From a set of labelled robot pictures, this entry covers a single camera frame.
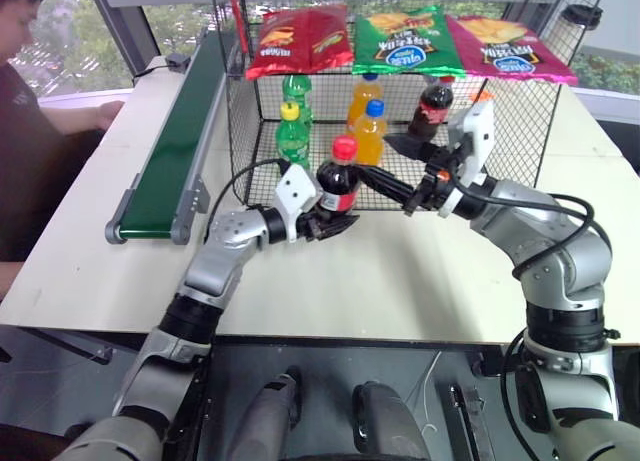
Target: orange juice bottle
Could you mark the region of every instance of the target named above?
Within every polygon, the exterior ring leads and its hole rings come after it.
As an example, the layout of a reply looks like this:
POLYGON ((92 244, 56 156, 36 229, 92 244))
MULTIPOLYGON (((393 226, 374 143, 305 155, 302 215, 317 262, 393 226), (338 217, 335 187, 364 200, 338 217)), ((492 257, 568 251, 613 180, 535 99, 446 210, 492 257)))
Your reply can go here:
POLYGON ((382 99, 382 85, 377 74, 363 74, 362 81, 353 89, 353 101, 347 116, 347 134, 353 134, 356 121, 364 114, 367 103, 372 99, 382 99))
POLYGON ((384 151, 382 137, 387 132, 387 122, 382 118, 384 103, 379 99, 372 99, 367 103, 365 114, 356 121, 354 136, 358 141, 358 154, 356 163, 380 164, 384 151))

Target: green soda bottle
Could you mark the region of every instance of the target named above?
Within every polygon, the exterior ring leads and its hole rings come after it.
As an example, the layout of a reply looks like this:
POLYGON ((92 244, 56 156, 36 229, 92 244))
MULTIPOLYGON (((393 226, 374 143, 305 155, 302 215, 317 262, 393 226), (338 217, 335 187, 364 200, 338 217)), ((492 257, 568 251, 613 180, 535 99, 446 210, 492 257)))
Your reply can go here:
POLYGON ((309 106, 307 93, 311 92, 311 79, 306 74, 290 74, 282 80, 282 94, 284 100, 298 103, 300 107, 300 121, 307 130, 311 131, 313 113, 309 106))
POLYGON ((278 155, 309 169, 309 131, 300 122, 300 107, 286 102, 280 106, 282 121, 276 130, 278 155))

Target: green conveyor belt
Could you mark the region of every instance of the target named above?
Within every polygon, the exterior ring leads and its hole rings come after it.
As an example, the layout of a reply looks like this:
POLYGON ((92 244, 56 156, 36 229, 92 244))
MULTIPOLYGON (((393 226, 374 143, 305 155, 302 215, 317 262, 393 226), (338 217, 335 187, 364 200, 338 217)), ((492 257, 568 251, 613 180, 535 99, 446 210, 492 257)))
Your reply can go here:
POLYGON ((165 122, 122 217, 119 236, 170 238, 185 181, 219 84, 224 79, 218 36, 210 33, 200 49, 165 122))

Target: person's arm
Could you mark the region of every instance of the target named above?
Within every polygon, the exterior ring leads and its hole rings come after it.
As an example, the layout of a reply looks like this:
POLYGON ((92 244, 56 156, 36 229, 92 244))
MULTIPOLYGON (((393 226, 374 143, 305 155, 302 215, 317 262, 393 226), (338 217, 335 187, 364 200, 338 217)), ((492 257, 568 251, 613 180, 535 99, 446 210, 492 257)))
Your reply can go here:
POLYGON ((111 101, 90 108, 40 108, 42 114, 62 134, 75 134, 92 129, 109 129, 124 103, 111 101))
POLYGON ((16 279, 24 263, 0 261, 0 301, 7 295, 13 280, 16 279))

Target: yellow bottle cap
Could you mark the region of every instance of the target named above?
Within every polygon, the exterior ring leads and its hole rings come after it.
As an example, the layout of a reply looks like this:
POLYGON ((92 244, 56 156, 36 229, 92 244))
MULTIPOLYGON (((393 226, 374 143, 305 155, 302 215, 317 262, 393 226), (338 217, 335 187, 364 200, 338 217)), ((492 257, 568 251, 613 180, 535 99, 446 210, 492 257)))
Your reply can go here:
POLYGON ((300 107, 298 103, 282 103, 280 105, 280 115, 285 121, 295 121, 300 117, 300 107))

